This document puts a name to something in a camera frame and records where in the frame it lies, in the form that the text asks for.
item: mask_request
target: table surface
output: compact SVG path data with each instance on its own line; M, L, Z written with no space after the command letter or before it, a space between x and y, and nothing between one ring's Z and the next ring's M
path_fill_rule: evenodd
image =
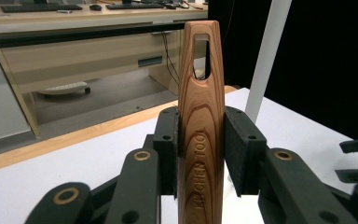
M244 110L248 94L247 89L227 93L226 105ZM39 200L62 183L83 182L94 189L119 175L125 156L142 147L145 136L154 132L156 114L148 117L151 112L145 112L145 119L134 125L93 136L92 130L115 129L112 123L102 124L85 132L88 140L75 139L69 144L63 144L60 138L52 139L49 144L58 145L54 150L0 166L0 223L23 223ZM325 184L351 193L354 185L340 182L335 174L335 169L358 169L358 153L344 154L339 147L340 142L351 140L349 137L266 98L256 126L268 139L269 147L296 152ZM21 151L14 150L11 156L16 157L16 153ZM223 223L263 223L256 201L257 196L236 197L226 169ZM162 197L161 212L161 223L177 223L173 197Z
M4 13L0 8L0 34L30 31L48 31L72 28L88 28L110 25L139 24L162 21L192 21L208 18L207 7L200 3L192 6L205 9L165 8L92 11L90 4L80 5L82 10L71 14L50 12Z

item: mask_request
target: wall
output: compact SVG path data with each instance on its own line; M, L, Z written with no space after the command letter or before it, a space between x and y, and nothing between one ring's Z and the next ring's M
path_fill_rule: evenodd
M228 85L250 88L268 4L209 2L209 18L221 22ZM265 96L358 138L358 1L293 0Z

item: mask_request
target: wooden object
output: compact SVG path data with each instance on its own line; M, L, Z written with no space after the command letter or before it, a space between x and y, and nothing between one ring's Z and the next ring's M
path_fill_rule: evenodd
M209 42L211 74L193 74L196 40ZM224 81L217 21L190 21L185 26L179 86L178 149L179 224L219 224L224 176Z

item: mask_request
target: metal ring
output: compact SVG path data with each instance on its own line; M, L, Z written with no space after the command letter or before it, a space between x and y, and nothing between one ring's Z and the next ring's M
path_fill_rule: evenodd
M283 161L290 161L293 159L292 154L285 152L285 151L276 151L274 153L274 156L280 160L283 160Z
M145 161L150 158L150 152L148 151L139 151L133 155L133 158L137 161Z
M72 192L73 194L71 195L71 197L69 197L67 199L61 199L60 197L66 192ZM79 190L75 187L71 187L68 189L62 189L54 195L53 202L55 204L59 204L59 205L71 203L74 199L77 198L78 195L79 195Z

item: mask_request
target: desk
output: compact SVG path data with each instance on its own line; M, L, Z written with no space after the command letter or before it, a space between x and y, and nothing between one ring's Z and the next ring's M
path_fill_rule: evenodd
M240 89L226 94L226 105L244 109L249 90ZM142 147L145 136L153 133L158 110L146 110L129 117L91 127L82 134L73 135L67 142L58 137L49 145L58 147L47 153L23 148L8 152L0 164L10 158L21 156L28 150L29 160L7 163L0 167L0 223L23 223L39 200L52 188L69 181L88 184L92 189L119 175L125 156ZM131 126L123 125L132 119L141 121ZM339 143L350 138L336 133L323 125L298 115L281 105L263 99L256 126L266 136L269 147L293 150L310 169L325 183L351 193L353 184L340 182L335 169L358 169L358 153L343 154ZM258 212L256 196L237 198L225 170L223 223L263 223ZM177 223L177 206L172 197L162 197L162 224Z
M208 11L190 9L137 9L91 11L89 5L72 14L56 12L3 13L0 9L0 36L56 33L125 27L166 21L207 19ZM167 33L167 49L179 71L182 32ZM204 56L205 45L199 44ZM151 77L177 93L177 84L166 69L167 56L161 34L142 34L80 40L56 44L0 49L0 64L35 135L39 135L33 91L68 83L87 81L139 69L138 60L161 58L149 68Z

